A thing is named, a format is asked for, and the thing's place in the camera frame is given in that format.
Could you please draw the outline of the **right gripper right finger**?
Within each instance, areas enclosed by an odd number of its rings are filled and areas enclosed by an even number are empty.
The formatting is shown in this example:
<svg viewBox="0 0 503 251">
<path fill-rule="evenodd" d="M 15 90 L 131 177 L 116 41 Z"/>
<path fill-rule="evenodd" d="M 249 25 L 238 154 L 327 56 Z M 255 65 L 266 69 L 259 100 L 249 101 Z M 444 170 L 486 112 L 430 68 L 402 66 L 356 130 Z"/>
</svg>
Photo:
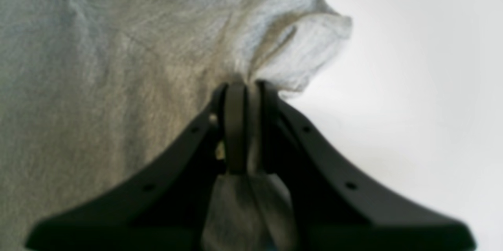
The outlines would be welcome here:
<svg viewBox="0 0 503 251">
<path fill-rule="evenodd" d="M 262 164 L 286 185 L 302 251 L 473 251 L 461 221 L 419 205 L 365 174 L 302 113 L 257 83 Z"/>
</svg>

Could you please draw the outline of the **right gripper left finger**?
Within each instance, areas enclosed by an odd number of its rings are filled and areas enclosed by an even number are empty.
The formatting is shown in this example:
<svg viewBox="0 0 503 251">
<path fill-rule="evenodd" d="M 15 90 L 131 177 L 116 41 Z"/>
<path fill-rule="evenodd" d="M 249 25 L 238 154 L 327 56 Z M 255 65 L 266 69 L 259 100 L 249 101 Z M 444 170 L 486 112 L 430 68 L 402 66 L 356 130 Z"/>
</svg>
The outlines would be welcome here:
<svg viewBox="0 0 503 251">
<path fill-rule="evenodd" d="M 88 203 L 42 220 L 35 251 L 199 251 L 219 174 L 247 163 L 247 88 L 223 84 L 158 158 Z"/>
</svg>

